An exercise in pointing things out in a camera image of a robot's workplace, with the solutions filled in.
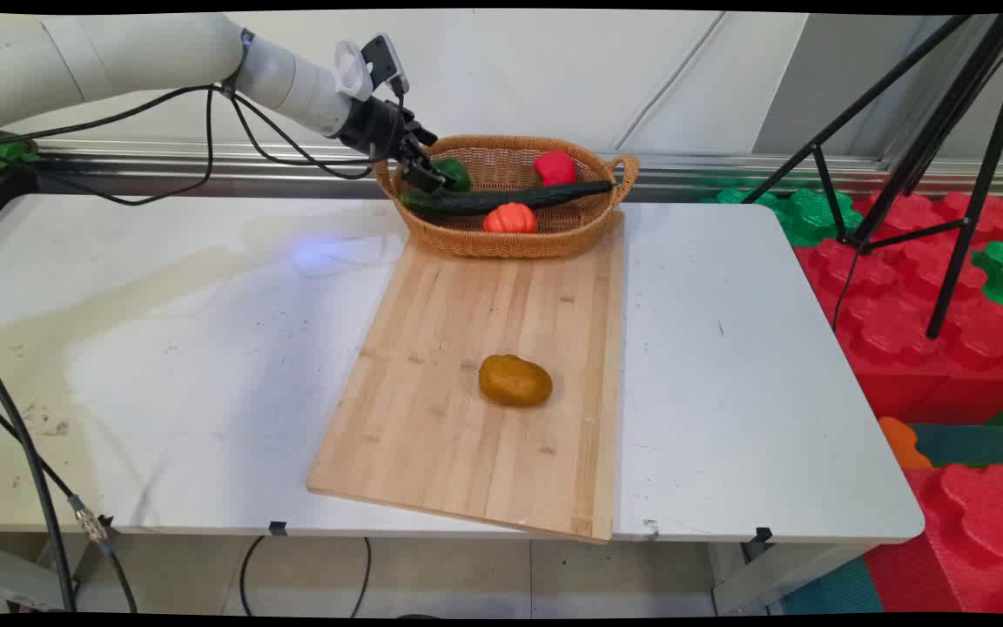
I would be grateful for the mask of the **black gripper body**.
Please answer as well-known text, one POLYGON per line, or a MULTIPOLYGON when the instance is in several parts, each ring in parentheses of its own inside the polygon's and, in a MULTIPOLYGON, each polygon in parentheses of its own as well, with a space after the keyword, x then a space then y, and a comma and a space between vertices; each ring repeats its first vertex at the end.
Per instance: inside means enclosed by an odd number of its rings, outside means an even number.
POLYGON ((367 162, 393 159, 401 163, 414 156, 409 140, 414 122, 414 113, 406 110, 402 102, 382 102, 378 97, 366 102, 352 100, 346 123, 338 130, 338 140, 367 162))

